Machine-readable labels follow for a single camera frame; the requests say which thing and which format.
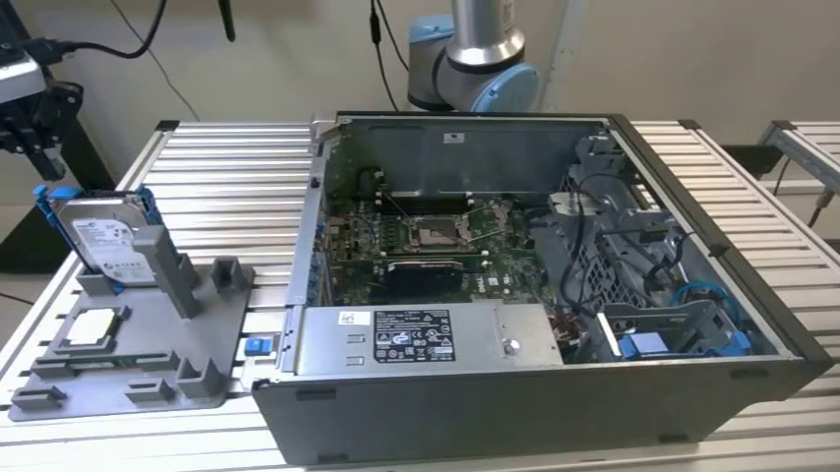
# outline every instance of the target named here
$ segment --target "hard drive label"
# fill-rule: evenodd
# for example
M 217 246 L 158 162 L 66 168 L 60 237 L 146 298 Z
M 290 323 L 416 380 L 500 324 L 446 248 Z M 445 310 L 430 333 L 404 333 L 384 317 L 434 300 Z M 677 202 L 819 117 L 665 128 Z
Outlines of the hard drive label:
M 154 283 L 155 272 L 146 257 L 134 251 L 134 233 L 115 219 L 75 219 L 74 228 L 91 255 L 91 266 L 122 283 Z
M 449 310 L 377 311 L 373 332 L 380 363 L 456 360 Z

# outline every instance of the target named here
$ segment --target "motherboard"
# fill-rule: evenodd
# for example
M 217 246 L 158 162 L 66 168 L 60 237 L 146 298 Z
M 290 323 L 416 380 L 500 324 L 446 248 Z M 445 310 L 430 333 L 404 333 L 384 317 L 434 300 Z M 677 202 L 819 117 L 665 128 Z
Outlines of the motherboard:
M 470 302 L 552 304 L 525 212 L 502 197 L 333 201 L 329 254 L 342 306 Z

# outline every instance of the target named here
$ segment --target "metal frame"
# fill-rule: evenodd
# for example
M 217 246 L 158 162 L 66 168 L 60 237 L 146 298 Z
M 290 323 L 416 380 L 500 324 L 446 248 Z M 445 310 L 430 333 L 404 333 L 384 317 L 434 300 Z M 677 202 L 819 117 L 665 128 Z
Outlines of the metal frame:
M 759 145 L 776 147 L 835 193 L 840 192 L 840 124 L 775 121 Z
M 703 131 L 677 122 L 633 124 L 689 189 L 695 200 L 739 248 L 808 331 L 840 359 L 840 264 L 814 233 L 739 171 Z M 177 244 L 195 259 L 225 252 L 261 264 L 246 335 L 283 326 L 299 198 L 283 195 L 306 185 L 307 125 L 183 124 L 155 133 L 122 188 L 141 181 L 170 196 L 161 199 Z M 186 199 L 199 192 L 202 200 Z M 239 209 L 249 213 L 237 213 Z M 75 257 L 64 263 L 10 344 L 0 351 L 0 405 L 39 354 L 39 341 L 75 302 Z M 273 361 L 246 361 L 230 399 L 214 410 L 12 424 L 0 414 L 0 465 L 22 468 L 219 470 L 283 467 L 266 423 L 243 384 Z M 840 368 L 784 402 L 748 407 L 699 444 L 635 447 L 564 454 L 382 465 L 385 472 L 599 470 L 836 470 L 840 467 Z

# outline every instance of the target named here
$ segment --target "white sticker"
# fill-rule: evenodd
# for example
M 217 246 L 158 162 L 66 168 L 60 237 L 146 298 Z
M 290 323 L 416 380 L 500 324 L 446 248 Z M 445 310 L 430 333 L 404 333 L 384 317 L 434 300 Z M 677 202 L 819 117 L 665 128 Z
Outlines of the white sticker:
M 74 228 L 103 274 L 122 283 L 154 283 L 146 257 L 134 251 L 134 232 L 115 219 L 76 219 Z
M 370 325 L 370 312 L 340 312 L 340 325 Z
M 444 134 L 444 143 L 446 145 L 462 145 L 465 140 L 464 133 Z

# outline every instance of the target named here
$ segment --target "hard drive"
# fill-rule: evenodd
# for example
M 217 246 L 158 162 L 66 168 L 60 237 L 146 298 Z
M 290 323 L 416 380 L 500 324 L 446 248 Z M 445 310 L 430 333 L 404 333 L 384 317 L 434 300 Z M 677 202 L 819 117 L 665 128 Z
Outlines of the hard drive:
M 126 192 L 83 192 L 64 187 L 47 194 L 46 186 L 39 186 L 35 194 L 50 224 L 86 269 L 103 274 L 117 286 L 154 285 L 151 266 L 131 245 L 141 227 L 163 224 L 151 191 L 141 187 Z

